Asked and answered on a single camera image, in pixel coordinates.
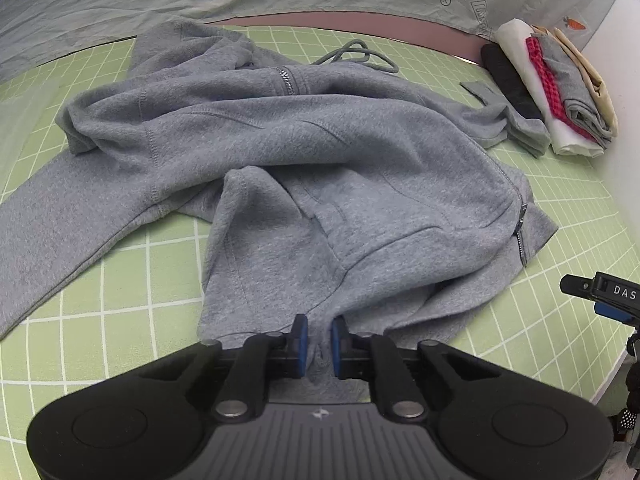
star logo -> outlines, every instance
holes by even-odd
[[[331,413],[324,408],[318,408],[314,412],[311,412],[311,415],[313,415],[318,420],[323,420],[325,417],[328,417],[329,415],[331,415]]]

stack of folded clothes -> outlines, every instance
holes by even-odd
[[[618,119],[604,81],[555,28],[521,20],[495,33],[482,61],[500,90],[523,117],[542,118],[558,155],[598,156],[618,134]]]

zipper pull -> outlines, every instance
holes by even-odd
[[[518,223],[516,224],[516,229],[513,232],[513,234],[517,235],[520,230],[522,229],[522,224],[524,224],[524,213],[527,212],[527,206],[529,204],[522,204],[522,207],[520,208],[520,217],[518,218]]]

pink strip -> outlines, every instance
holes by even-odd
[[[356,11],[309,11],[267,14],[231,18],[216,24],[243,25],[284,25],[288,27],[315,27],[343,32],[355,32],[369,36],[379,36],[391,40],[400,40],[418,46],[439,50],[445,54],[468,59],[482,65],[480,48],[489,41],[473,34],[467,34],[455,28],[439,23],[379,14],[376,12]]]

white wall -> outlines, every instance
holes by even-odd
[[[620,122],[620,136],[593,165],[640,244],[640,0],[616,0],[582,52],[604,79]]]

